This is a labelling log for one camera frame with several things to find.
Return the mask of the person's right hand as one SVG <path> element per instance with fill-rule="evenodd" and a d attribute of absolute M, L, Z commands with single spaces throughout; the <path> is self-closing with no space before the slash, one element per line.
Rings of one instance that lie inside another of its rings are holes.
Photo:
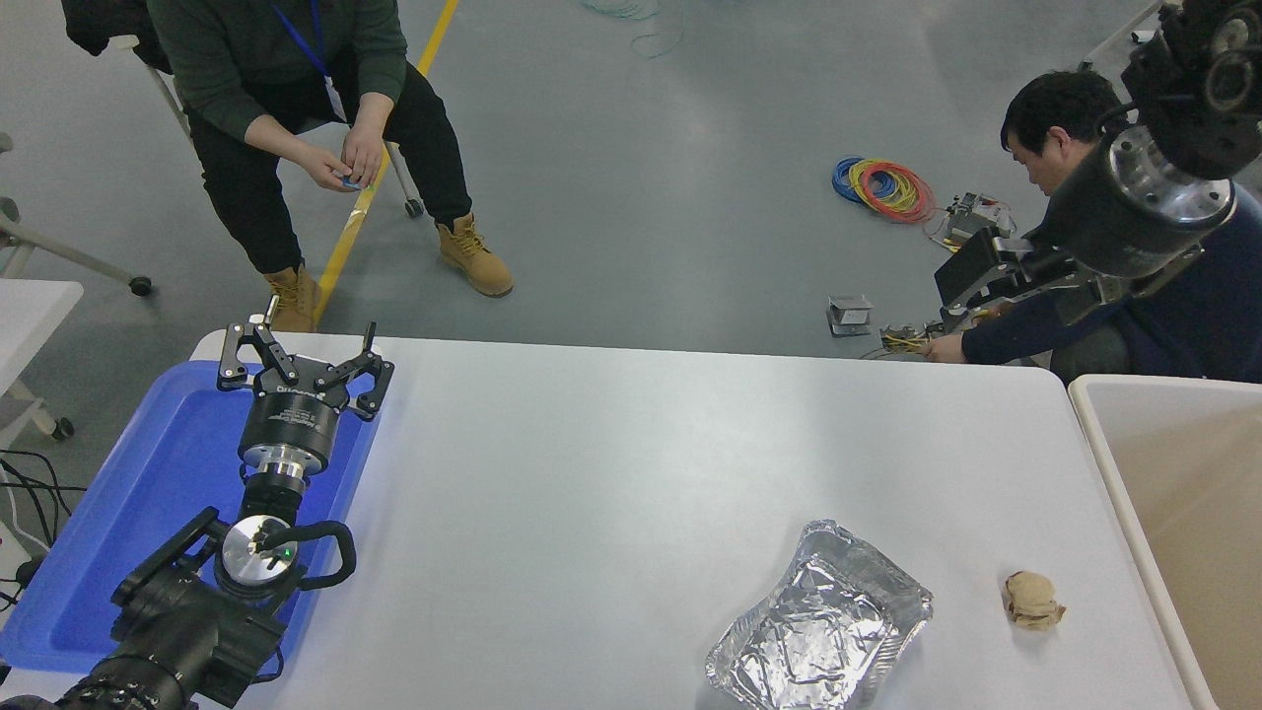
<path fill-rule="evenodd" d="M 338 192 L 358 189 L 353 182 L 347 182 L 351 177 L 351 168 L 343 165 L 337 156 L 323 148 L 304 144 L 302 153 L 299 153 L 298 165 L 303 166 L 308 177 L 321 188 Z"/>

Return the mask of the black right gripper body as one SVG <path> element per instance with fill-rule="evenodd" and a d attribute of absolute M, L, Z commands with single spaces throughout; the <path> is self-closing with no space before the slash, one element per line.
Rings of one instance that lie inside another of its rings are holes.
<path fill-rule="evenodd" d="M 1109 277 L 1148 277 L 1201 238 L 1201 182 L 1156 148 L 1095 148 L 1031 241 Z"/>

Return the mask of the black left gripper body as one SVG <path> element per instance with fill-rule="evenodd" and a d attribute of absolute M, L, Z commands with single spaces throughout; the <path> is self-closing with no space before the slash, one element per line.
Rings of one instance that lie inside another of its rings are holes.
<path fill-rule="evenodd" d="M 343 383 L 316 390 L 316 381 L 329 380 L 332 364 L 324 361 L 294 359 L 293 367 L 295 383 L 286 383 L 274 367 L 252 376 L 255 396 L 239 441 L 239 457 L 249 467 L 262 467 L 275 455 L 302 464 L 305 472 L 328 467 L 347 390 Z"/>

